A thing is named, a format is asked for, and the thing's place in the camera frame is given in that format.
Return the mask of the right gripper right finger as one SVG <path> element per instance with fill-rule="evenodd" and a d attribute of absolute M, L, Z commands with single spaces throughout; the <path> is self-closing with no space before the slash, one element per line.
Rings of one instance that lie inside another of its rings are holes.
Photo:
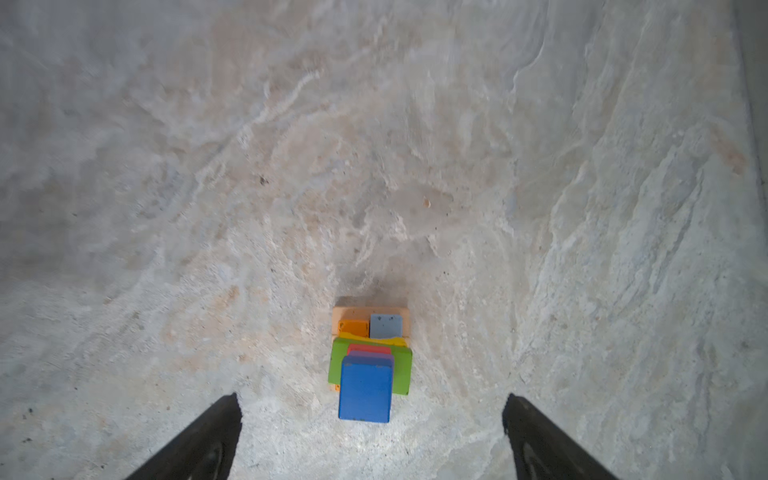
<path fill-rule="evenodd" d="M 502 425 L 518 479 L 607 479 L 617 477 L 522 396 L 510 394 Z"/>

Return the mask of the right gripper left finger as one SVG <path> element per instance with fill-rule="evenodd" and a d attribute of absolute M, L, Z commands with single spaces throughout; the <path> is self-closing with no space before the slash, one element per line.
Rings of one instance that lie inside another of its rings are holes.
<path fill-rule="evenodd" d="M 222 396 L 127 479 L 226 480 L 241 430 L 237 394 Z"/>

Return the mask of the green wood block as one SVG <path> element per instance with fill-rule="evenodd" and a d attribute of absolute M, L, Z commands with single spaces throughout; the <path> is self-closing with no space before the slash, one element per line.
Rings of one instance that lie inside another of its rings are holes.
<path fill-rule="evenodd" d="M 350 344 L 354 344 L 348 339 L 336 337 L 332 341 L 330 363 L 328 371 L 328 383 L 332 385 L 341 385 L 341 367 L 342 360 L 347 355 L 347 348 Z M 397 346 L 389 346 L 391 348 L 391 354 L 394 356 L 394 378 L 393 378 L 393 393 L 397 395 L 408 395 L 410 391 L 411 383 L 411 371 L 413 364 L 413 353 L 410 349 Z"/>

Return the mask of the dark blue wood cube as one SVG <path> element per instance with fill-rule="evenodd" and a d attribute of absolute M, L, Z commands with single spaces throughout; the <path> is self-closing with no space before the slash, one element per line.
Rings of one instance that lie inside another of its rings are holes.
<path fill-rule="evenodd" d="M 347 355 L 342 360 L 338 418 L 371 423 L 390 421 L 394 381 L 391 355 Z"/>

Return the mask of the yellow wood block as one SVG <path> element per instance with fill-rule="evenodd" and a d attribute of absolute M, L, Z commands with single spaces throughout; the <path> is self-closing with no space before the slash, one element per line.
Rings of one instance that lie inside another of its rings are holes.
<path fill-rule="evenodd" d="M 341 332 L 340 334 L 337 335 L 337 337 L 348 339 L 356 343 L 368 342 L 368 343 L 379 344 L 379 345 L 397 346 L 397 347 L 404 347 L 404 348 L 409 347 L 407 340 L 402 337 L 389 338 L 389 339 L 375 339 L 375 338 L 353 335 L 346 332 Z"/>

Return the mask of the red wood cube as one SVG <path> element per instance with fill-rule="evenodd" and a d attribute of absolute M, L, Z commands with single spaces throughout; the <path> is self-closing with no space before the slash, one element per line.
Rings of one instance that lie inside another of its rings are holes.
<path fill-rule="evenodd" d="M 384 345 L 370 345 L 370 344 L 350 344 L 347 348 L 347 354 L 350 355 L 353 352 L 366 352 L 383 355 L 391 355 L 391 348 Z"/>

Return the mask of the purple wood cube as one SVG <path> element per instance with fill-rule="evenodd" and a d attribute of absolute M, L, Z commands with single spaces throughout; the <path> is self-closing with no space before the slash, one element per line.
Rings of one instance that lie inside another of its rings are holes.
<path fill-rule="evenodd" d="M 347 353 L 347 356 L 351 357 L 351 358 L 385 360 L 385 361 L 388 361 L 390 363 L 394 362 L 394 356 L 391 353 L 370 352 L 370 351 L 363 351 L 363 350 L 352 350 L 352 351 Z"/>

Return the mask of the natural wood block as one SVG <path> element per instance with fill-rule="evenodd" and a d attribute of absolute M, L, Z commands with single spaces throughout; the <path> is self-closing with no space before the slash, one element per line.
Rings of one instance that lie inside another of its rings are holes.
<path fill-rule="evenodd" d="M 373 314 L 400 315 L 402 317 L 402 337 L 409 339 L 411 334 L 410 311 L 407 307 L 375 307 L 375 306 L 335 306 L 331 313 L 331 336 L 339 334 L 339 323 L 342 320 L 369 319 Z"/>

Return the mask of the orange wood block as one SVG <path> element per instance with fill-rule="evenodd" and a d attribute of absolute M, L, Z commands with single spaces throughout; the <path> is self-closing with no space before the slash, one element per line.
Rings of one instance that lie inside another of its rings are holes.
<path fill-rule="evenodd" d="M 368 338 L 370 335 L 370 321 L 367 319 L 342 319 L 338 323 L 339 334 Z"/>

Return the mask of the light blue wood block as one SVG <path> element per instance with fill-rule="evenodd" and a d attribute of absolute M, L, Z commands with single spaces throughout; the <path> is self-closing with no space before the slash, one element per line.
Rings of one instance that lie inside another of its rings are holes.
<path fill-rule="evenodd" d="M 396 314 L 372 314 L 369 320 L 371 339 L 393 339 L 403 336 L 403 318 Z"/>

